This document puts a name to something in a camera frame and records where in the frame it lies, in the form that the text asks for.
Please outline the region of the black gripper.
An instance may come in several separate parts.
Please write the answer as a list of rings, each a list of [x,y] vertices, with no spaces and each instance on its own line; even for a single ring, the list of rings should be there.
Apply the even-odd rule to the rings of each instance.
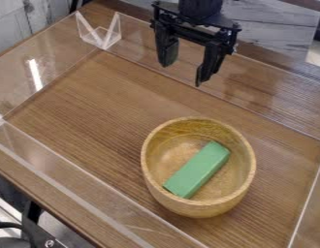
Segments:
[[[203,62],[197,69],[199,87],[219,71],[225,54],[234,52],[242,27],[221,12],[223,0],[156,0],[152,4],[150,27],[155,33],[158,60],[171,66],[179,56],[179,39],[205,47]]]

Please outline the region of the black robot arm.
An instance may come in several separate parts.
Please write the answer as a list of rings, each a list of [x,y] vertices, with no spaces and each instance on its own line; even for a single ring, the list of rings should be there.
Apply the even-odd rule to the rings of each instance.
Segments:
[[[223,0],[155,0],[151,4],[150,27],[155,34],[156,56],[163,67],[179,57],[179,40],[205,48],[202,64],[197,68],[195,86],[210,80],[219,71],[226,55],[235,51],[242,27],[222,12]]]

